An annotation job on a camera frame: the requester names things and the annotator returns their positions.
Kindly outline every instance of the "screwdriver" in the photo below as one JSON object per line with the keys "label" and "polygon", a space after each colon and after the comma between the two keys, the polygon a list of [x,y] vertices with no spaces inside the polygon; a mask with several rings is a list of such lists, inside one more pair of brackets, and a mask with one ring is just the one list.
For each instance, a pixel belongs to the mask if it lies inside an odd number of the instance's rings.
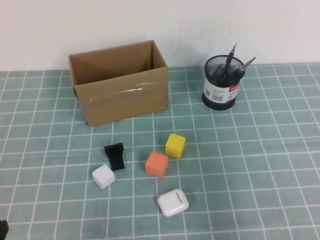
{"label": "screwdriver", "polygon": [[224,79],[224,76],[225,76],[225,74],[226,74],[226,72],[228,70],[228,67],[229,67],[229,65],[231,63],[231,60],[234,57],[236,46],[237,46],[237,43],[235,43],[234,47],[232,48],[231,52],[229,53],[229,56],[226,59],[224,69],[223,69],[222,74],[220,76],[220,81]]}
{"label": "screwdriver", "polygon": [[250,61],[248,61],[247,63],[243,64],[241,67],[237,68],[236,70],[234,70],[233,75],[234,76],[239,76],[242,75],[246,68],[250,66],[250,64],[256,59],[256,57],[252,58]]}

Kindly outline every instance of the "white cube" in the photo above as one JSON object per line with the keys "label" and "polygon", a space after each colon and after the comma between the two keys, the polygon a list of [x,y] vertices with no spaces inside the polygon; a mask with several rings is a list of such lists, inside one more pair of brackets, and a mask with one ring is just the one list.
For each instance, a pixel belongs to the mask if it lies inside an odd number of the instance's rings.
{"label": "white cube", "polygon": [[114,172],[107,165],[102,165],[94,170],[92,177],[101,189],[104,189],[116,180]]}
{"label": "white cube", "polygon": [[178,188],[161,195],[158,204],[166,217],[181,213],[189,207],[186,195]]}

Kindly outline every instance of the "barcode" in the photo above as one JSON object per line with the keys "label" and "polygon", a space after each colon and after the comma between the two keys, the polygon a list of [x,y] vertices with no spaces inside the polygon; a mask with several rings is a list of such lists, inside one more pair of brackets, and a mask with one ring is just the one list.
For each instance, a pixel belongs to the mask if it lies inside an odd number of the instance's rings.
{"label": "barcode", "polygon": [[224,96],[213,95],[212,99],[217,102],[222,102],[224,99]]}

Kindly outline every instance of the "label on pen holder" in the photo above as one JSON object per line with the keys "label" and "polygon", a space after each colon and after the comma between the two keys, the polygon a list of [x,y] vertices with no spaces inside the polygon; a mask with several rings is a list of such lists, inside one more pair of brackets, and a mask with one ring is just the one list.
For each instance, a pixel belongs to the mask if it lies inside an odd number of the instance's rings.
{"label": "label on pen holder", "polygon": [[207,78],[204,79],[203,92],[212,102],[226,104],[236,98],[240,82],[230,87],[219,87],[211,84]]}

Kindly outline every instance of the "black object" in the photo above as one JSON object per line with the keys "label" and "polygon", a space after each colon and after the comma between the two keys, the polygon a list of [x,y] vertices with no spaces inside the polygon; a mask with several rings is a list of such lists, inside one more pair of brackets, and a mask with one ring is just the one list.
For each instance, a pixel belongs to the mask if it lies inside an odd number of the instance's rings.
{"label": "black object", "polygon": [[[233,97],[232,94],[235,92],[235,96],[237,96],[236,91],[238,90],[240,80],[246,73],[246,70],[244,70],[241,71],[241,74],[234,74],[244,64],[238,58],[232,57],[224,73],[223,80],[221,80],[223,67],[228,57],[228,55],[211,57],[204,66],[206,80],[202,101],[207,107],[214,110],[226,110],[235,104],[236,97]],[[223,91],[225,91],[225,98],[221,95]]]}
{"label": "black object", "polygon": [[9,225],[6,220],[0,220],[0,240],[5,240],[9,232]]}
{"label": "black object", "polygon": [[104,147],[104,152],[109,158],[112,171],[125,168],[124,160],[122,158],[123,151],[124,145],[122,142]]}
{"label": "black object", "polygon": [[256,57],[252,58],[250,61],[242,65],[241,67],[237,68],[232,74],[235,76],[240,76],[243,72],[250,66],[250,64],[256,59]]}
{"label": "black object", "polygon": [[235,54],[236,46],[237,46],[237,43],[235,43],[234,47],[232,48],[231,52],[229,53],[228,57],[226,58],[225,66],[224,66],[224,69],[223,69],[222,74],[220,76],[220,81],[222,81],[224,79],[224,77],[228,71],[228,67],[231,63],[232,58],[234,57],[234,54]]}

